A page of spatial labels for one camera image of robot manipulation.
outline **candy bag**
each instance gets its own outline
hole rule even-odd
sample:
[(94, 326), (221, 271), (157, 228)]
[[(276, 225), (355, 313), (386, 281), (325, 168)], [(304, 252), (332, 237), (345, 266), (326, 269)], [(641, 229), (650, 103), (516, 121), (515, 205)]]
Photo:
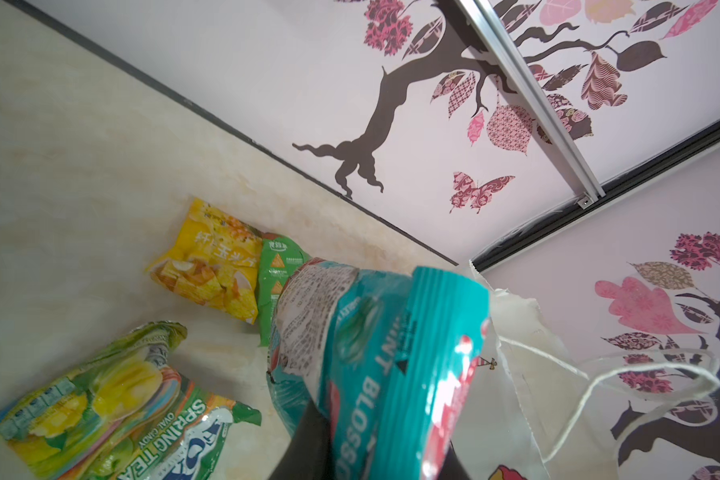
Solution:
[(148, 271), (173, 293), (254, 323), (261, 253), (258, 230), (195, 198), (176, 244)]
[(264, 234), (261, 263), (259, 264), (259, 334), (261, 345), (269, 345), (272, 314), (288, 278), (296, 272), (309, 255), (287, 236)]
[(488, 332), (488, 291), (312, 259), (274, 315), (268, 386), (293, 435), (311, 400), (331, 423), (338, 480), (436, 478)]
[(167, 365), (186, 338), (149, 323), (0, 412), (0, 438), (43, 480), (205, 480), (232, 424), (258, 410)]

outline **butterfly decal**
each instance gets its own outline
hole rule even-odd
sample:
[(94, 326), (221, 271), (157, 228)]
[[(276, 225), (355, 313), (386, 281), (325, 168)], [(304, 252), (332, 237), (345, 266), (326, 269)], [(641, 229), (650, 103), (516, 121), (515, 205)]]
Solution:
[(491, 201), (493, 197), (491, 194), (501, 191), (513, 178), (511, 175), (494, 178), (482, 187), (478, 187), (477, 182), (472, 180), (469, 175), (464, 172), (454, 172), (454, 190), (456, 190), (456, 193), (451, 197), (451, 212), (454, 211), (454, 208), (467, 206), (469, 201), (472, 200), (472, 208), (477, 208), (478, 213), (480, 213), (480, 208)]

